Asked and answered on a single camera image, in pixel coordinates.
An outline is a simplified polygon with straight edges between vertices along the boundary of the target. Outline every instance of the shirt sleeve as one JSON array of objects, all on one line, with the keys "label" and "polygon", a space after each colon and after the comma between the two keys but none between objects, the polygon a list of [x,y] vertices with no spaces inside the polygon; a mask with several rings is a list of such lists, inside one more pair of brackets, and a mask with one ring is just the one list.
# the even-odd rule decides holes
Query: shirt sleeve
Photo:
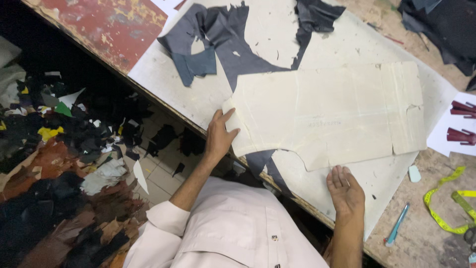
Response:
[{"label": "shirt sleeve", "polygon": [[166,201],[146,213],[144,231],[127,253],[123,268],[166,266],[180,247],[190,212]]}]

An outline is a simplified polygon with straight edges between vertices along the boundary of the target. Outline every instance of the measuring tape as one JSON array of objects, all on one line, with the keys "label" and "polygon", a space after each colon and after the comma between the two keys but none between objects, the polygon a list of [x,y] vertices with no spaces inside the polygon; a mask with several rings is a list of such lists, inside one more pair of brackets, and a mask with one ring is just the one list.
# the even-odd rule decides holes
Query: measuring tape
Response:
[{"label": "measuring tape", "polygon": [[440,225],[443,230],[452,232],[455,234],[464,234],[469,228],[476,226],[476,212],[474,209],[471,207],[466,200],[464,200],[463,196],[467,197],[476,197],[476,191],[455,191],[451,194],[451,198],[455,202],[457,202],[465,211],[468,213],[474,220],[474,223],[472,224],[466,224],[464,226],[458,227],[458,228],[451,228],[433,209],[430,208],[430,202],[431,202],[431,195],[434,194],[438,189],[441,187],[441,185],[454,181],[459,178],[459,176],[465,171],[466,167],[465,166],[460,166],[458,167],[454,173],[451,176],[442,178],[438,182],[438,187],[435,189],[429,190],[424,196],[423,196],[423,201],[425,202],[425,205],[428,207],[430,210],[431,216],[435,219],[435,221]]}]

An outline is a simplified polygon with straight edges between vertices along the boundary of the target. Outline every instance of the blue pen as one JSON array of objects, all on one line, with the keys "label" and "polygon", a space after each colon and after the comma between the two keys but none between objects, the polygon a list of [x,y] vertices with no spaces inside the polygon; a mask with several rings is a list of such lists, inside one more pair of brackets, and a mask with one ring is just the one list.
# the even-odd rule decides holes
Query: blue pen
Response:
[{"label": "blue pen", "polygon": [[397,223],[395,223],[395,226],[393,226],[392,232],[387,238],[384,239],[385,246],[391,247],[395,243],[395,238],[397,237],[397,234],[398,234],[398,228],[400,227],[400,224],[402,223],[403,218],[405,218],[405,215],[407,214],[409,207],[410,207],[410,203],[407,203],[402,213],[400,214],[400,217],[398,218]]}]

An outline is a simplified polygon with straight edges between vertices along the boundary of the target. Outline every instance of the white shirt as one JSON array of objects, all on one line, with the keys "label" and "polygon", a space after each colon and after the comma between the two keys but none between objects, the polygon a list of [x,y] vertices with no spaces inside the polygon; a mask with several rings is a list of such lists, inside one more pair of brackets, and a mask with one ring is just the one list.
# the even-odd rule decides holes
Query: white shirt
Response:
[{"label": "white shirt", "polygon": [[123,268],[328,267],[266,189],[210,177],[191,212],[166,201],[147,218]]}]

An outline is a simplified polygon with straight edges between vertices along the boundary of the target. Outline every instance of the hand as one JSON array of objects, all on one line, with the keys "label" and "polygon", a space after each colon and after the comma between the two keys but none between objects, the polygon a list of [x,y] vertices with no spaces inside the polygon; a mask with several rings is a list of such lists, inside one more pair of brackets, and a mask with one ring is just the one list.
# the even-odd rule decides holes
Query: hand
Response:
[{"label": "hand", "polygon": [[365,194],[348,167],[337,165],[327,175],[327,188],[336,208],[337,218],[362,218],[365,211]]},{"label": "hand", "polygon": [[215,167],[218,162],[226,155],[230,149],[231,142],[238,135],[240,129],[234,129],[228,132],[225,129],[225,122],[230,119],[235,108],[223,114],[223,111],[217,110],[213,115],[213,119],[208,124],[207,143],[205,145],[204,160]]}]

